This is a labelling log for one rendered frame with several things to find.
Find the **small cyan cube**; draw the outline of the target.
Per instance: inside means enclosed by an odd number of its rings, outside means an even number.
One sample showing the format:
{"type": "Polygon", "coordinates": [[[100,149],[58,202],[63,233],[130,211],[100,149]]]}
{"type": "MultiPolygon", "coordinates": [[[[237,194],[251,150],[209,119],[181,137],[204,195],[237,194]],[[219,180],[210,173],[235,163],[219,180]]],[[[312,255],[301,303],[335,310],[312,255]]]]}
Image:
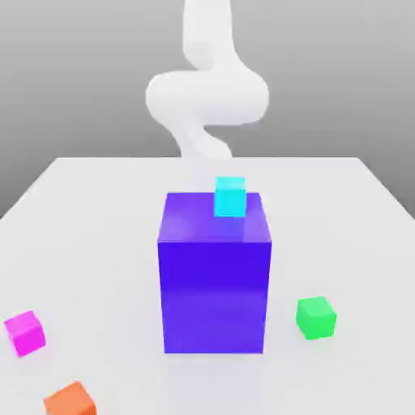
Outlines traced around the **small cyan cube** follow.
{"type": "Polygon", "coordinates": [[[214,215],[244,217],[246,215],[246,179],[219,176],[214,193],[214,215]]]}

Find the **small magenta cube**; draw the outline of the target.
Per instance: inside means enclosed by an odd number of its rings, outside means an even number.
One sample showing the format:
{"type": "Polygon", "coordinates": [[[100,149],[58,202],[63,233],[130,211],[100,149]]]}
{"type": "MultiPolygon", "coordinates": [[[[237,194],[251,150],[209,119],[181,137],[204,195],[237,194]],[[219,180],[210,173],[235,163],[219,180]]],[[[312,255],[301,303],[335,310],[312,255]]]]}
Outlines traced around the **small magenta cube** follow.
{"type": "Polygon", "coordinates": [[[45,333],[32,310],[4,322],[7,335],[18,357],[24,357],[45,346],[45,333]]]}

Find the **small green cube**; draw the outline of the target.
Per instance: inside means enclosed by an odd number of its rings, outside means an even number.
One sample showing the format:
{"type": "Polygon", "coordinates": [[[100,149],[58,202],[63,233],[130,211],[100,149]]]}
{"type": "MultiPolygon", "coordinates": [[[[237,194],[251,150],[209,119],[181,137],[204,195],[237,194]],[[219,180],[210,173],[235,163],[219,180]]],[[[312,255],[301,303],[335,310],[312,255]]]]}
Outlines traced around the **small green cube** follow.
{"type": "Polygon", "coordinates": [[[299,299],[296,323],[307,340],[333,336],[337,313],[324,296],[299,299]]]}

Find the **large purple box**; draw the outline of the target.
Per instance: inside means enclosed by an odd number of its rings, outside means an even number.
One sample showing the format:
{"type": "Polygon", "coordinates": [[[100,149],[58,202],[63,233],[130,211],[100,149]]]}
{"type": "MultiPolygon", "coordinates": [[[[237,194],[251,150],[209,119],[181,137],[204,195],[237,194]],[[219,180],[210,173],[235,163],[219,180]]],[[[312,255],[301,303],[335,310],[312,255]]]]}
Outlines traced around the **large purple box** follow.
{"type": "Polygon", "coordinates": [[[211,193],[169,192],[157,240],[166,353],[261,353],[272,238],[259,194],[216,217],[211,193]]]}

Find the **small orange cube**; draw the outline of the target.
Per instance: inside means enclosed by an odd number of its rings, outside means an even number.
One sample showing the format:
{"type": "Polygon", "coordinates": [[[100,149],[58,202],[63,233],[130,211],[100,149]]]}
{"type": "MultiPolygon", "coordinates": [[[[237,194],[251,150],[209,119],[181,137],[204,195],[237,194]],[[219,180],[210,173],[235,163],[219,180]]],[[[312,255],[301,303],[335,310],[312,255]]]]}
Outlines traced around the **small orange cube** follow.
{"type": "Polygon", "coordinates": [[[97,415],[82,383],[75,381],[44,399],[46,415],[97,415]]]}

